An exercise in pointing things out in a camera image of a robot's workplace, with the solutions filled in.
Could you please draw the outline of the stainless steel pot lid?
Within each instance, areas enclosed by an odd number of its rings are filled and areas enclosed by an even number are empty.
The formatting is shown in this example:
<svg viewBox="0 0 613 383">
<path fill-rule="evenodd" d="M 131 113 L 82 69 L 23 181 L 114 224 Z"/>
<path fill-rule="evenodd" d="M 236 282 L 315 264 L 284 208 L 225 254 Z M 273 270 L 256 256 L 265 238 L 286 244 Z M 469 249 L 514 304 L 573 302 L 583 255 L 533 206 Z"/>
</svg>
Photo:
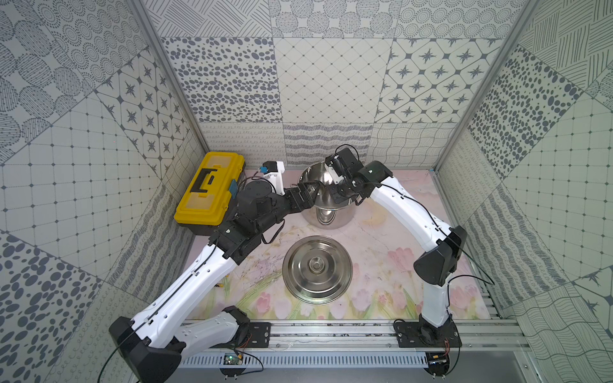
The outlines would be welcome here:
<svg viewBox="0 0 613 383">
<path fill-rule="evenodd" d="M 327 236 L 308 236 L 287 251 L 282 275 L 285 287 L 299 301 L 327 305 L 348 290 L 353 263 L 340 242 Z"/>
</svg>

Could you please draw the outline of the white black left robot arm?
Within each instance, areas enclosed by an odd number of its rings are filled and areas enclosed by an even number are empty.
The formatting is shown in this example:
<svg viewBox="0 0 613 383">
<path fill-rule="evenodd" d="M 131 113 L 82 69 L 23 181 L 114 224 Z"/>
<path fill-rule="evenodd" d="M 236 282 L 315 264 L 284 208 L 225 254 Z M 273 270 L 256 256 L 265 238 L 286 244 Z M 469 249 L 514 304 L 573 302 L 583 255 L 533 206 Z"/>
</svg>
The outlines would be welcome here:
<svg viewBox="0 0 613 383">
<path fill-rule="evenodd" d="M 254 180 L 236 195 L 235 214 L 212 233 L 201 254 L 164 293 L 133 318 L 110 326 L 116 353 L 141 382 L 168 380 L 184 357 L 211 347 L 237 349 L 247 343 L 250 320 L 235 306 L 201 323 L 184 321 L 201 300 L 257 247 L 264 233 L 282 227 L 287 215 L 314 207 L 320 183 L 300 183 L 276 193 Z"/>
</svg>

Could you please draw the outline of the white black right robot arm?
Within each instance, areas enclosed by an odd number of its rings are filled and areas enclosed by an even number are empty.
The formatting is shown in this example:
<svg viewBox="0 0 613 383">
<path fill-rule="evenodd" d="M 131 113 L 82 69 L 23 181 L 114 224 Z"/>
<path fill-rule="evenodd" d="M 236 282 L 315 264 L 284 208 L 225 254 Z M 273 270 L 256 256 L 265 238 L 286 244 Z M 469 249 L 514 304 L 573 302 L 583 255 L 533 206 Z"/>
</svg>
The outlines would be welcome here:
<svg viewBox="0 0 613 383">
<path fill-rule="evenodd" d="M 430 213 L 383 163 L 372 161 L 365 165 L 345 145 L 328 156 L 324 164 L 332 174 L 327 191 L 336 203 L 352 200 L 360 204 L 370 198 L 418 241 L 424 253 L 414 261 L 413 269 L 425 284 L 420 321 L 435 329 L 446 326 L 451 319 L 449 281 L 457 270 L 466 230 L 453 228 Z"/>
</svg>

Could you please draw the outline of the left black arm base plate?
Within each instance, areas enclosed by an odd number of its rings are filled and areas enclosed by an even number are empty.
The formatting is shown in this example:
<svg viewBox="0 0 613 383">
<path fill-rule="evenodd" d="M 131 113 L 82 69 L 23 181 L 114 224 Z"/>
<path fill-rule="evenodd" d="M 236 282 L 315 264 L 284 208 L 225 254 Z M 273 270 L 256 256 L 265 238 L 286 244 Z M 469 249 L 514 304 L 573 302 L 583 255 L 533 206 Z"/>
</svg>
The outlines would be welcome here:
<svg viewBox="0 0 613 383">
<path fill-rule="evenodd" d="M 224 346 L 230 349 L 263 349 L 268 348 L 270 338 L 270 322 L 250 322 L 239 325 L 236 334 Z"/>
</svg>

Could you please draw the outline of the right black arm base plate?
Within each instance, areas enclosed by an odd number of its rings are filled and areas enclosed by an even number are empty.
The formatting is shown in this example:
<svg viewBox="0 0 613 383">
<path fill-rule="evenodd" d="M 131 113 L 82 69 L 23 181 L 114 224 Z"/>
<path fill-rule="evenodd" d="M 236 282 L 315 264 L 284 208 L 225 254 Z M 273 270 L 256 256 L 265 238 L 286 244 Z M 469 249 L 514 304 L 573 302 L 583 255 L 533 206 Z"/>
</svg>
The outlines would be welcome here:
<svg viewBox="0 0 613 383">
<path fill-rule="evenodd" d="M 393 328 L 400 348 L 462 347 L 458 329 L 451 320 L 441 327 L 433 327 L 428 322 L 406 322 L 397 319 Z"/>
</svg>

